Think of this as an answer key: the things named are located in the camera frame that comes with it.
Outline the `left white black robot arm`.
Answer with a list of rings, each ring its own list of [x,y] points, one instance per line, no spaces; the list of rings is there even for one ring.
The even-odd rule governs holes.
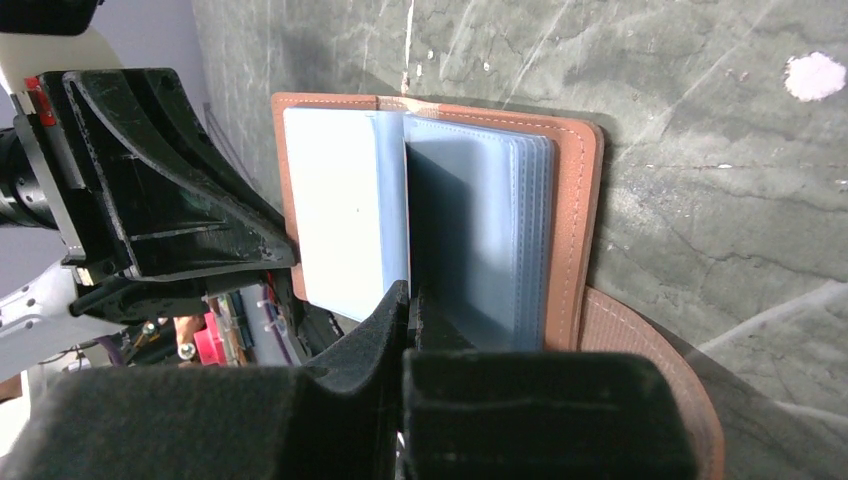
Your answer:
[[[170,68],[127,68],[95,1],[5,1],[1,224],[57,232],[65,256],[1,302],[1,374],[297,260],[282,215],[236,171]]]

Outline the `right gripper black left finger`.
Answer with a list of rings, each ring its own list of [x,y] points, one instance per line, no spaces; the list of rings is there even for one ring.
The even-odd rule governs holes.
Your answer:
[[[390,479],[408,285],[299,367],[98,368],[35,408],[5,479]]]

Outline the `dark grey credit card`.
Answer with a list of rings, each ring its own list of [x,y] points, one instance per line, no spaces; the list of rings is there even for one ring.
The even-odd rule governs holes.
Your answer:
[[[473,297],[467,182],[441,159],[441,142],[410,141],[406,148],[413,277],[436,311],[460,331],[487,335],[498,324]]]

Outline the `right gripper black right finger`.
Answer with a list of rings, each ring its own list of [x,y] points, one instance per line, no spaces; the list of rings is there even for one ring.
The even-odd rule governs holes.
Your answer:
[[[591,290],[573,350],[473,347],[439,297],[413,303],[403,359],[411,479],[695,479],[676,381],[688,365],[640,315]]]

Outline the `pink card holder wallet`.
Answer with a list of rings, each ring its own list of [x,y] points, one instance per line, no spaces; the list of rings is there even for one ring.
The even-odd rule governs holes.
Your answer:
[[[720,479],[702,382],[587,283],[592,123],[378,95],[272,98],[297,297],[364,319],[410,286],[411,479]]]

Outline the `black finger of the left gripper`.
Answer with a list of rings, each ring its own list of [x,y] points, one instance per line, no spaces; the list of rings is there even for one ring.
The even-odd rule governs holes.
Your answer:
[[[290,267],[282,215],[224,158],[169,68],[43,73],[65,264],[93,281]]]

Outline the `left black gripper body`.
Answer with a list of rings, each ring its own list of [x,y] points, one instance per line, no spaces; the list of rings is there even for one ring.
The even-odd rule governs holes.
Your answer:
[[[93,283],[93,166],[64,72],[24,79],[1,130],[1,224],[59,233],[60,265]]]

